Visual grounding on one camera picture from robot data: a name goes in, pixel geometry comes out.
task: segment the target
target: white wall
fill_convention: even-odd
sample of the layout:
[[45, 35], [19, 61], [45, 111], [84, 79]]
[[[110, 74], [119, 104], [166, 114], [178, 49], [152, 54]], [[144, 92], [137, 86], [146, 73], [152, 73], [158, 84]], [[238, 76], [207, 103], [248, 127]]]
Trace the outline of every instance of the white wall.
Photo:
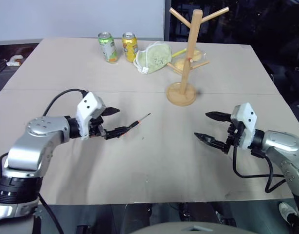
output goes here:
[[164, 0], [0, 0], [0, 44], [45, 37], [164, 37]]

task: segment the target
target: wooden base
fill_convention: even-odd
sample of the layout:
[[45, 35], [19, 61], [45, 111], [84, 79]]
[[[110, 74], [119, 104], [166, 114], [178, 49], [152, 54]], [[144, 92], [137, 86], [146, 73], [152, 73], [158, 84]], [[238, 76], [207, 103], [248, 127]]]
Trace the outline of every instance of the wooden base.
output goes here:
[[180, 82], [173, 83], [167, 88], [168, 100], [177, 106], [189, 106], [196, 100], [196, 89], [193, 85], [187, 84], [185, 93], [180, 94]]

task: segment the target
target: yellow can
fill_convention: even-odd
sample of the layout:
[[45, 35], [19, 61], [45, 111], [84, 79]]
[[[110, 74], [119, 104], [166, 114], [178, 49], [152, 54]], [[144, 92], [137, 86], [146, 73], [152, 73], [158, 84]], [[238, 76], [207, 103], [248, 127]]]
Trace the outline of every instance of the yellow can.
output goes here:
[[124, 46], [124, 51], [126, 59], [129, 62], [133, 62], [138, 52], [138, 44], [134, 33], [124, 33], [122, 35], [122, 43]]

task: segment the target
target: soda can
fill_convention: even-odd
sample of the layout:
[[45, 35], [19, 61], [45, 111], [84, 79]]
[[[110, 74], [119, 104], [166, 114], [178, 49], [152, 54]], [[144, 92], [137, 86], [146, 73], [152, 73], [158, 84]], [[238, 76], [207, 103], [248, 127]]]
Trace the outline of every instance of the soda can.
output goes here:
[[122, 35], [122, 43], [124, 46], [124, 51], [126, 59], [129, 62], [133, 62], [138, 52], [138, 44], [134, 33], [124, 33]]
[[105, 60], [110, 63], [117, 62], [118, 55], [115, 48], [114, 38], [111, 34], [109, 32], [99, 33], [98, 40]]

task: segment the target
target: green can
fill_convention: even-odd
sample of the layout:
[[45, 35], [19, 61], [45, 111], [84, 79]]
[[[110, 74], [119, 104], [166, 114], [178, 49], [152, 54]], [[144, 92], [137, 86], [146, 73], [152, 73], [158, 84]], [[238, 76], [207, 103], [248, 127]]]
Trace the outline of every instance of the green can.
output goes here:
[[99, 44], [103, 51], [104, 58], [107, 62], [115, 63], [118, 60], [114, 38], [109, 32], [99, 33]]

